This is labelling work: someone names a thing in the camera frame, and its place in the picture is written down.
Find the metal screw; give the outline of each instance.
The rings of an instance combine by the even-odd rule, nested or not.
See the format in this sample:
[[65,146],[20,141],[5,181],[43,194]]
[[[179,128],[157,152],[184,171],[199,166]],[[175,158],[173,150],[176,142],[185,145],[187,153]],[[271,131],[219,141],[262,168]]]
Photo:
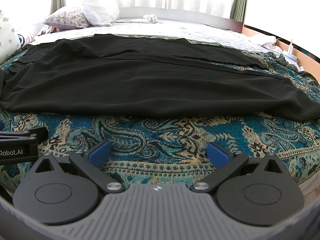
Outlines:
[[155,187],[153,187],[153,190],[160,191],[160,190],[162,190],[162,187],[161,186],[155,186]]
[[108,190],[112,190],[112,191],[116,191],[122,188],[122,184],[120,184],[119,182],[110,182],[107,184],[107,189]]
[[209,188],[209,184],[205,182],[196,182],[193,187],[197,190],[206,190]]

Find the bedspread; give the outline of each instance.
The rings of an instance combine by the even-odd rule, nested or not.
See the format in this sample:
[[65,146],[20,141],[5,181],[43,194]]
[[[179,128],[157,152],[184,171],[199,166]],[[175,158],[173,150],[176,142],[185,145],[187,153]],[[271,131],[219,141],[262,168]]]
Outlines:
[[[140,35],[121,35],[141,37]],[[149,38],[167,38],[147,36]],[[189,40],[193,43],[208,43]],[[242,53],[258,58],[268,70],[220,64],[239,70],[250,69],[290,78],[292,83],[312,100],[320,102],[319,84],[307,72],[297,72],[272,52]],[[24,52],[1,65],[8,68]],[[74,150],[88,150],[103,139],[110,139],[113,152],[102,170],[122,182],[177,183],[190,186],[215,170],[205,157],[206,145],[214,141],[229,151],[244,151],[263,157],[276,153],[300,184],[319,170],[320,121],[294,122],[263,112],[242,116],[215,118],[153,119],[133,116],[79,116],[55,113],[9,113],[0,110],[4,129],[18,131],[44,125],[49,139],[39,145],[39,152],[67,156]],[[14,191],[28,172],[31,163],[0,167],[0,183]]]

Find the pillow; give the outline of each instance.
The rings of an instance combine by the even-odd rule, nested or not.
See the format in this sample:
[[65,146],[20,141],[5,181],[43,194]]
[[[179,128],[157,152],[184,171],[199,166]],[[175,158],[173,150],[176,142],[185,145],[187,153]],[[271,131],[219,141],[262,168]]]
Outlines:
[[40,35],[43,35],[43,34],[49,34],[49,33],[57,33],[57,32],[60,32],[60,31],[62,31],[62,30],[58,29],[56,27],[45,25],[45,26],[43,26],[43,28],[41,30],[39,30],[39,32],[38,32],[38,34],[36,36],[40,36]]
[[20,40],[0,9],[0,64],[20,48]]
[[35,37],[31,34],[18,34],[18,38],[20,40],[20,47],[36,41]]
[[90,26],[80,7],[64,6],[50,15],[43,24],[63,31],[82,29]]
[[115,0],[82,0],[82,10],[93,26],[111,26],[120,17]]

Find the bed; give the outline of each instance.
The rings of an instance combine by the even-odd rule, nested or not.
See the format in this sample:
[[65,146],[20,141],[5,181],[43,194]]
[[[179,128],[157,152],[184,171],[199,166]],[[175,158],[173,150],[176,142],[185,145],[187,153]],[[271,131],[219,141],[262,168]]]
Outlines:
[[[317,80],[298,72],[281,56],[248,41],[243,34],[207,25],[163,20],[157,24],[114,23],[111,27],[90,27],[36,37],[31,45],[58,39],[77,39],[112,33],[123,37],[186,38],[191,43],[234,47],[255,57],[268,70],[221,64],[239,70],[250,69],[289,78],[312,100],[320,102]],[[26,50],[20,49],[0,67],[7,69]],[[215,170],[205,156],[208,142],[229,151],[243,151],[263,157],[276,153],[298,184],[319,171],[320,121],[294,122],[263,112],[242,116],[152,119],[134,116],[89,116],[55,113],[10,113],[0,110],[4,130],[18,131],[44,125],[48,140],[39,145],[41,154],[67,156],[75,150],[88,150],[103,139],[112,142],[111,159],[102,170],[125,187],[130,183],[178,183],[188,186]],[[32,163],[0,167],[0,183],[13,192]]]

